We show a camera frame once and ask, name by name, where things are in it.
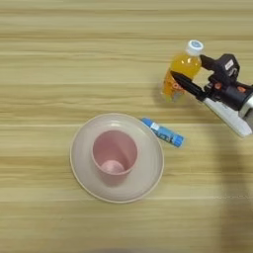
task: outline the cup rim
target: cup rim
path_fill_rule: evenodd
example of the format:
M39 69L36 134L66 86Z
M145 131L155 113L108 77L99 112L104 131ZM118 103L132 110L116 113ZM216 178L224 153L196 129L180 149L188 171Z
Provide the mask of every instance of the cup rim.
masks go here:
M111 131L111 130L114 130L114 129L109 129L109 130L103 131L103 132L101 132L98 136L96 136L96 138L94 139L94 142L93 142L93 144L91 145L91 157L92 157L92 161L95 163L96 167L97 167L101 172L105 173L106 175L111 175L111 176L122 176L122 175L126 175L126 174L128 174L129 172L132 171L132 168L134 167L134 165L135 165L135 163L136 163L137 156L136 156L136 158L135 158L133 164L132 164L127 170L125 170L125 171L123 171L123 172L119 172L119 173L106 172L106 171L104 171L104 170L102 169L102 167L98 164L98 162L96 161L96 159L95 159L95 157L94 157L93 149L94 149L94 144L95 144L96 139L97 139L99 136L101 136L103 133L108 132L108 131ZM122 131L122 130L115 130L115 131L120 131L120 132L124 133L125 135L127 135L127 136L133 141L133 143L134 143L134 145L135 145L135 147L136 147L137 154L138 154L137 145L136 145L136 142L134 141L134 139L133 139L131 136L129 136L128 133L126 133L126 132L124 132L124 131Z

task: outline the pink cup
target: pink cup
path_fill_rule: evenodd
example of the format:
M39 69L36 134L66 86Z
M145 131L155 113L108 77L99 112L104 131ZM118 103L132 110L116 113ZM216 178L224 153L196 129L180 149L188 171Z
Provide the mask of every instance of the pink cup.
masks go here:
M137 147L128 134L119 130L108 130L95 139L92 158L102 180L115 186L131 171L137 158Z

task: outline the wooden table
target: wooden table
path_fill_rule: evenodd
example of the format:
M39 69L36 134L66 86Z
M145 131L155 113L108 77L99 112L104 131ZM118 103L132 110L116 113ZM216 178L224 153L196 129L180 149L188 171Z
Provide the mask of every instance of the wooden table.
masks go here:
M252 0L1 0L0 252L253 252L252 137L157 88L190 39L212 57L235 53L252 82L252 13ZM186 137L162 143L162 181L130 205L89 196L69 165L74 133L109 112Z

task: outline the white plate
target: white plate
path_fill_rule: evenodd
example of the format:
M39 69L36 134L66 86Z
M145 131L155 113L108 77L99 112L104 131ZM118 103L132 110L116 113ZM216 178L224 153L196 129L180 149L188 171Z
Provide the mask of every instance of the white plate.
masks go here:
M132 137L138 151L132 171L116 187L101 180L91 158L95 138L112 129ZM158 184L164 167L163 151L152 130L136 118L121 114L98 116L79 129L70 150L70 162L80 185L94 197L111 203L130 203L143 198Z

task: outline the label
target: label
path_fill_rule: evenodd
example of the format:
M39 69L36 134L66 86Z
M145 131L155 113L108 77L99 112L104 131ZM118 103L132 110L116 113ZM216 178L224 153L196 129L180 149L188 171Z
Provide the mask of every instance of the label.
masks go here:
M233 65L233 60L230 59L230 60L225 64L225 70L228 70L232 65Z
M163 94L170 98L172 101L176 101L184 93L185 90L175 81L169 70L164 80Z
M154 130L159 130L160 126L157 123L152 123L150 128Z

